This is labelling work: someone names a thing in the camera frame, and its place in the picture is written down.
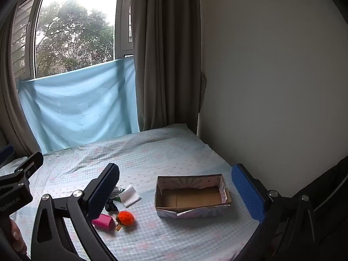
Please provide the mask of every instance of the screw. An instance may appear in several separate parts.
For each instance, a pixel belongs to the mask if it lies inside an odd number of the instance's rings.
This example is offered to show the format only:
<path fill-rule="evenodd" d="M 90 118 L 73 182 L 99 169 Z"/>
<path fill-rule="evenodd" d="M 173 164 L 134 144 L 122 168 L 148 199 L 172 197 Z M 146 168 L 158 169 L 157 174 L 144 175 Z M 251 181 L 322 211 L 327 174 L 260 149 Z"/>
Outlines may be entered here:
<path fill-rule="evenodd" d="M 80 197 L 82 195 L 82 190 L 75 190 L 72 195 L 74 197 Z"/>
<path fill-rule="evenodd" d="M 301 199 L 307 202 L 309 200 L 309 197 L 307 195 L 302 195 Z"/>
<path fill-rule="evenodd" d="M 49 194 L 44 194 L 41 198 L 43 201 L 46 201 L 49 199 Z"/>
<path fill-rule="evenodd" d="M 270 190 L 270 191 L 269 191 L 269 196 L 271 196 L 271 197 L 277 197 L 277 196 L 278 196 L 278 192 L 276 192 L 275 190 Z"/>

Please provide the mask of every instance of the blue gripper pad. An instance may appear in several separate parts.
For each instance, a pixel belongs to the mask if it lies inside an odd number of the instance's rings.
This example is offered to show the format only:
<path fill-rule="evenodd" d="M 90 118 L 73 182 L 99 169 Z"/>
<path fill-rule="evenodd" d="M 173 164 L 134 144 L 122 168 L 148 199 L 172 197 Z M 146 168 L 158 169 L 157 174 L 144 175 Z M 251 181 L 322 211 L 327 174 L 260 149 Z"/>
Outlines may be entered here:
<path fill-rule="evenodd" d="M 231 175 L 233 184 L 243 199 L 251 217 L 262 223 L 265 218 L 263 199 L 238 165 L 232 167 Z"/>
<path fill-rule="evenodd" d="M 92 191 L 87 201 L 89 221 L 97 219 L 102 212 L 110 194 L 120 178 L 120 170 L 116 164 L 109 163 L 97 179 L 93 179 L 85 188 L 85 194 Z"/>

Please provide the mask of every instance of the window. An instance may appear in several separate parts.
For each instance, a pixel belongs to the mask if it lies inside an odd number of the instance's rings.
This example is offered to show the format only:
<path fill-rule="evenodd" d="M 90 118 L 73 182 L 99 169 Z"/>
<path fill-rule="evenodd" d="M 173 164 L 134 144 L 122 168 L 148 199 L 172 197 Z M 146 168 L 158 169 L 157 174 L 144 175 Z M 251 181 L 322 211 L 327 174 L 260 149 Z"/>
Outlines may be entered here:
<path fill-rule="evenodd" d="M 15 78 L 50 76 L 132 55 L 130 10 L 130 0 L 23 0 L 13 23 Z"/>
<path fill-rule="evenodd" d="M 130 8 L 130 5 L 129 5 L 129 29 L 128 29 L 128 42 L 133 42 L 130 13 L 131 13 L 131 8 Z"/>
<path fill-rule="evenodd" d="M 35 0 L 22 2 L 15 15 L 12 28 L 12 67 L 15 79 L 30 78 L 30 70 L 25 67 L 25 45 L 32 6 Z"/>

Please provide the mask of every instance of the orange pom-pom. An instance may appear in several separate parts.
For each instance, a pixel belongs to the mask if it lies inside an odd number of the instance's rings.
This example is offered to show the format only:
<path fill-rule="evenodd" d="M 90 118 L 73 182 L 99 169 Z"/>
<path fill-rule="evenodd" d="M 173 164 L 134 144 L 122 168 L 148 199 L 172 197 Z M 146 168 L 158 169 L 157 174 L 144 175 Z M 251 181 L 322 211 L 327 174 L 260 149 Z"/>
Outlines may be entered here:
<path fill-rule="evenodd" d="M 132 213 L 128 211 L 121 211 L 118 214 L 117 219 L 120 221 L 120 223 L 124 226 L 131 226 L 134 224 L 134 216 Z"/>

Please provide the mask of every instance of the pink object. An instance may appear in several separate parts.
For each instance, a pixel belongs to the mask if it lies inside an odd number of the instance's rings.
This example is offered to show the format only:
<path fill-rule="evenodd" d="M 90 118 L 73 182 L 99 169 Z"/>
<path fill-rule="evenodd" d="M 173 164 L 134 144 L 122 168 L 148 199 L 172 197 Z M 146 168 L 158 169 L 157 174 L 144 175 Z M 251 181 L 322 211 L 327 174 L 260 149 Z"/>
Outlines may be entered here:
<path fill-rule="evenodd" d="M 98 219 L 92 220 L 92 224 L 103 230 L 112 231 L 115 228 L 114 219 L 105 214 L 100 214 Z"/>

